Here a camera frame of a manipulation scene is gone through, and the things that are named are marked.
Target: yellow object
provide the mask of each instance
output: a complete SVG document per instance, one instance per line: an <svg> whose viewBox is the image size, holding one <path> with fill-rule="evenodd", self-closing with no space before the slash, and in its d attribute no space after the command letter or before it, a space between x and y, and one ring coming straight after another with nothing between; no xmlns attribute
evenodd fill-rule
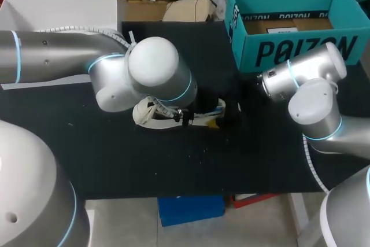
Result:
<svg viewBox="0 0 370 247"><path fill-rule="evenodd" d="M220 128L220 127L216 124L216 120L215 120L215 119L213 119L213 120L209 121L209 122L207 123L207 126L208 126L208 127L210 127L210 128Z"/></svg>

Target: black table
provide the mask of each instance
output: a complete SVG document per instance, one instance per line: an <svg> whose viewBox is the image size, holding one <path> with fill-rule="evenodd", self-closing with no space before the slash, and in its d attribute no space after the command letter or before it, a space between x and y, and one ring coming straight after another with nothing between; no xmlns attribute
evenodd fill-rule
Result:
<svg viewBox="0 0 370 247"><path fill-rule="evenodd" d="M123 27L137 41L148 36L170 39L201 86L222 92L237 73L223 23ZM348 77L339 84L341 112L370 117L369 95L362 67L348 67ZM253 102L251 98L243 104ZM89 83L6 90L0 103L0 118L41 137L86 199L321 191L287 104L262 108L259 129L251 136L203 127L145 130L135 126L132 110L101 111ZM259 152L251 148L256 141ZM328 188L369 164L356 157L310 152Z"/></svg>

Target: sneaker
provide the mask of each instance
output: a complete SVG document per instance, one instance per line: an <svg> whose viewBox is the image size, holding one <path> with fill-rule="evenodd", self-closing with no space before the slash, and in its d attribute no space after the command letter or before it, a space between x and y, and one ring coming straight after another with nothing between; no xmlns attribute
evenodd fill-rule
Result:
<svg viewBox="0 0 370 247"><path fill-rule="evenodd" d="M210 113L195 114L194 119L190 120L190 126L214 126L214 120L223 117L226 104L219 99L219 105ZM154 130L163 130L166 128L181 127L183 125L182 117L175 121L178 112L174 108L168 108L153 97L146 97L135 105L132 111L132 118L135 123L145 128Z"/></svg>

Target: paper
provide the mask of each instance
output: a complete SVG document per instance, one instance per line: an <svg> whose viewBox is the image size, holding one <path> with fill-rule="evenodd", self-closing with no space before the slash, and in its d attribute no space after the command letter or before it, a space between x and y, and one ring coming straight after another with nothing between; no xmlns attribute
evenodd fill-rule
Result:
<svg viewBox="0 0 370 247"><path fill-rule="evenodd" d="M291 33L291 32L298 32L298 29L296 27L270 28L270 29L267 29L267 32L269 34L272 34L272 33Z"/></svg>

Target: white cable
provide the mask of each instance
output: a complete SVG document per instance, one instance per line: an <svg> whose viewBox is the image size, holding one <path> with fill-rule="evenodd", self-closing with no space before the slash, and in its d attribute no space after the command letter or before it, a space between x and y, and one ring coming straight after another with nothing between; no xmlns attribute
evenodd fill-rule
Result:
<svg viewBox="0 0 370 247"><path fill-rule="evenodd" d="M312 161L311 161L310 152L308 150L307 139L306 139L306 137L304 135L302 137L303 137L303 145L304 145L304 148L305 148L306 159L307 159L308 166L310 167L311 173L312 173L314 179L316 180L317 184L323 190L323 192L325 192L326 194L329 194L329 190L323 184L323 182L321 181L321 179L317 175L316 170L314 169L314 166L313 166Z"/></svg>
<svg viewBox="0 0 370 247"><path fill-rule="evenodd" d="M66 26L66 27L58 27L58 28L50 28L45 30L39 30L39 32L65 32L65 31L84 31L84 32L95 32L101 35L108 36L116 41L118 43L121 43L125 47L129 48L131 45L126 42L123 38L120 36L114 34L113 32L108 31L104 28L97 28L97 27L84 27L84 26Z"/></svg>
<svg viewBox="0 0 370 247"><path fill-rule="evenodd" d="M167 106L164 106L158 99L156 98L153 98L153 103L155 104L155 106L157 107L157 110L159 112L161 112L162 114L164 114L165 116L167 117L170 117L170 118L173 118L175 117L175 113L177 113L177 111L175 111L174 109L171 109L171 108L168 108Z"/></svg>

